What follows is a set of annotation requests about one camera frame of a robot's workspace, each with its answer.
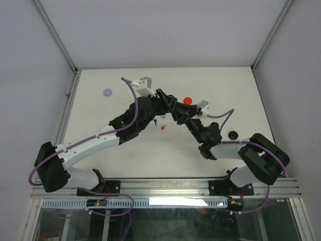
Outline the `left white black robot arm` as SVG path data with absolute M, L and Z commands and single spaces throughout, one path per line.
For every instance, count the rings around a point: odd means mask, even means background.
M 157 89 L 155 95 L 134 97 L 134 102 L 120 116 L 85 137 L 70 143 L 41 145 L 32 174 L 38 174 L 40 183 L 29 178 L 33 186 L 42 186 L 48 193 L 64 187 L 88 189 L 99 195 L 105 181 L 97 169 L 83 170 L 74 165 L 107 148 L 113 148 L 136 138 L 156 116 L 173 112 L 177 98 Z

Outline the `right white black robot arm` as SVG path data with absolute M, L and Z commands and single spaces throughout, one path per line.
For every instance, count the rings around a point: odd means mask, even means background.
M 219 195 L 236 194 L 248 184 L 256 182 L 273 185 L 279 177 L 286 175 L 286 166 L 290 158 L 282 149 L 260 133 L 248 139 L 233 138 L 224 141 L 221 136 L 222 125 L 211 123 L 204 126 L 201 118 L 208 117 L 208 102 L 197 105 L 170 102 L 173 120 L 185 125 L 200 144 L 201 155 L 207 160 L 242 160 L 244 166 L 228 170 L 223 181 L 215 188 Z

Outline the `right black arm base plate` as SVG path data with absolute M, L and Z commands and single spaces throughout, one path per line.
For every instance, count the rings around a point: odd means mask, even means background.
M 210 196 L 224 196 L 227 198 L 232 198 L 233 196 L 253 196 L 254 189 L 253 185 L 246 184 L 243 187 L 237 187 L 230 181 L 226 180 L 209 180 L 209 195 Z

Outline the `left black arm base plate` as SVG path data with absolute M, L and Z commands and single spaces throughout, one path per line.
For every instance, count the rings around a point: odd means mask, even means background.
M 91 192 L 95 192 L 95 194 L 88 192 L 84 189 L 78 188 L 76 195 L 77 196 L 97 196 L 96 193 L 103 193 L 103 196 L 108 193 L 119 193 L 121 189 L 121 181 L 120 180 L 105 180 L 104 184 L 98 184 L 97 187 L 91 189 Z

